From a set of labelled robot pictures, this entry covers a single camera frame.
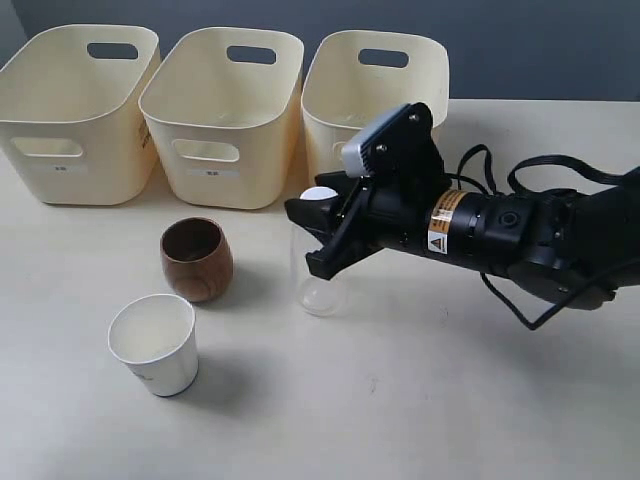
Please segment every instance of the white cap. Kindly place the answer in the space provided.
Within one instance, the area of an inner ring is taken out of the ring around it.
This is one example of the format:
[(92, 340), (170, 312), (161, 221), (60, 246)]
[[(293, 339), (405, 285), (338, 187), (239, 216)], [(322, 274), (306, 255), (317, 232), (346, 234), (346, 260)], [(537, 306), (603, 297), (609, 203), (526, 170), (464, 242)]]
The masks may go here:
[(329, 187), (311, 187), (307, 188), (302, 195), (300, 195), (300, 200), (326, 200), (327, 198), (337, 197), (338, 192)]

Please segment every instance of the yellow warning sticker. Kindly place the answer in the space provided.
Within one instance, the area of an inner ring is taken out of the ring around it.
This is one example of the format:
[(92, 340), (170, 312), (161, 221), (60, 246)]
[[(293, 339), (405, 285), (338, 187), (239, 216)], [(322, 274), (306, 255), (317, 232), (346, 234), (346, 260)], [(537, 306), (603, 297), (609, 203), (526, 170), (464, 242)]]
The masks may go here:
[(447, 190), (436, 202), (427, 231), (427, 248), (430, 251), (447, 254), (447, 237), (451, 219), (456, 207), (466, 194), (467, 192), (462, 190)]

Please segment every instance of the robotic arm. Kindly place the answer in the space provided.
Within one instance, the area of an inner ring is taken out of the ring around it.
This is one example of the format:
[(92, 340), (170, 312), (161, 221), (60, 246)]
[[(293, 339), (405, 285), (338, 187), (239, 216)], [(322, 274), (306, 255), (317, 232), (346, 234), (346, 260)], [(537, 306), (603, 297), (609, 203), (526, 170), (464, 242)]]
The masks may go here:
[[(307, 254), (311, 274), (330, 280), (382, 248), (450, 263), (480, 272), (530, 330), (564, 307), (593, 310), (613, 300), (618, 288), (640, 284), (640, 167), (610, 175), (572, 157), (536, 157), (514, 168), (508, 181), (515, 193), (503, 195), (482, 145), (465, 155), (456, 174), (445, 173), (432, 127), (422, 103), (381, 115), (343, 147), (345, 172), (316, 177), (337, 196), (286, 202), (289, 219), (323, 245)], [(482, 151), (493, 194), (461, 175)], [(613, 188), (594, 195), (532, 192), (517, 180), (518, 170), (545, 164), (572, 168)], [(482, 193), (454, 190), (452, 180)], [(510, 279), (555, 305), (529, 322), (487, 275)]]

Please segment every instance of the cup rim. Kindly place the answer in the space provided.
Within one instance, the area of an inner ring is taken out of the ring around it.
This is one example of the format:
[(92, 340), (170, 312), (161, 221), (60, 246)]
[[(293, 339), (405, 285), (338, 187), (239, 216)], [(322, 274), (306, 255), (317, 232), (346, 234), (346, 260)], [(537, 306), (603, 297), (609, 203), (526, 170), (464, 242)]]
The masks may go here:
[[(169, 255), (165, 251), (165, 249), (164, 249), (164, 239), (167, 236), (167, 233), (169, 233), (169, 230), (177, 227), (181, 223), (189, 222), (189, 221), (192, 221), (192, 220), (204, 220), (205, 222), (208, 222), (211, 225), (213, 225), (214, 227), (216, 227), (218, 229), (218, 231), (220, 232), (220, 241), (218, 242), (218, 245), (216, 245), (213, 250), (211, 250), (209, 253), (207, 253), (203, 257), (199, 257), (199, 258), (197, 258), (195, 260), (178, 260), (177, 258), (172, 257), (171, 255)], [(222, 230), (222, 227), (217, 222), (215, 222), (215, 221), (213, 221), (213, 220), (211, 220), (210, 218), (207, 218), (207, 217), (187, 217), (187, 218), (183, 218), (181, 220), (178, 220), (177, 222), (172, 223), (162, 233), (162, 236), (160, 237), (160, 252), (162, 253), (162, 257), (163, 258), (167, 259), (168, 261), (170, 261), (172, 263), (193, 264), (193, 263), (201, 262), (201, 261), (209, 258), (211, 255), (215, 254), (218, 250), (220, 250), (220, 248), (221, 248), (222, 244), (224, 243), (224, 241), (225, 241), (224, 231)]]
[[(150, 298), (157, 298), (157, 297), (173, 297), (173, 298), (176, 298), (176, 299), (180, 300), (181, 302), (183, 302), (188, 307), (189, 314), (190, 314), (190, 317), (191, 317), (191, 322), (190, 322), (190, 325), (189, 325), (189, 330), (187, 332), (187, 336), (178, 344), (178, 346), (176, 348), (174, 348), (173, 350), (171, 350), (171, 351), (169, 351), (169, 352), (167, 352), (167, 353), (165, 353), (163, 355), (160, 355), (159, 357), (153, 358), (151, 360), (145, 360), (143, 362), (132, 362), (132, 361), (129, 361), (129, 360), (126, 360), (126, 359), (122, 358), (120, 355), (118, 355), (113, 350), (113, 347), (111, 346), (111, 332), (113, 330), (114, 325), (121, 318), (122, 314), (126, 310), (131, 308), (133, 305), (135, 305), (136, 303), (143, 302), (143, 301), (146, 301), (146, 300), (148, 300)], [(159, 362), (160, 360), (164, 360), (165, 358), (170, 357), (171, 355), (176, 353), (178, 350), (180, 350), (184, 346), (184, 344), (187, 343), (187, 340), (189, 340), (189, 337), (191, 336), (191, 333), (193, 332), (195, 324), (196, 324), (196, 312), (195, 312), (195, 309), (193, 308), (193, 305), (191, 305), (191, 303), (189, 303), (183, 297), (181, 297), (179, 295), (174, 295), (172, 293), (154, 293), (154, 294), (151, 294), (151, 295), (145, 295), (144, 297), (137, 298), (136, 300), (133, 300), (133, 301), (129, 302), (128, 304), (126, 304), (113, 317), (113, 320), (111, 320), (111, 324), (109, 325), (109, 330), (107, 332), (107, 346), (109, 347), (109, 351), (111, 352), (111, 354), (114, 357), (116, 357), (119, 361), (121, 361), (122, 363), (124, 363), (126, 365), (149, 365), (149, 364), (152, 364), (152, 363)]]

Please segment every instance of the bin handle hole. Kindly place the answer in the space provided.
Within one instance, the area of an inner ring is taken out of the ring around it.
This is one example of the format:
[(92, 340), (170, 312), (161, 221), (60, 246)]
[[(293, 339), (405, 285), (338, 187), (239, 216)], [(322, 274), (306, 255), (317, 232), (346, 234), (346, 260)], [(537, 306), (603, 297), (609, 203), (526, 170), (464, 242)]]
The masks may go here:
[(173, 141), (173, 148), (187, 160), (233, 163), (240, 159), (240, 152), (230, 143), (180, 139)]
[(76, 158), (82, 147), (68, 138), (14, 137), (11, 143), (27, 157)]
[(137, 60), (138, 49), (130, 43), (92, 42), (87, 53), (97, 60)]
[(363, 48), (360, 50), (360, 53), (358, 53), (358, 61), (363, 65), (404, 68), (409, 64), (409, 55), (397, 50)]
[(277, 55), (270, 48), (231, 45), (227, 48), (227, 58), (232, 62), (273, 65), (276, 63)]

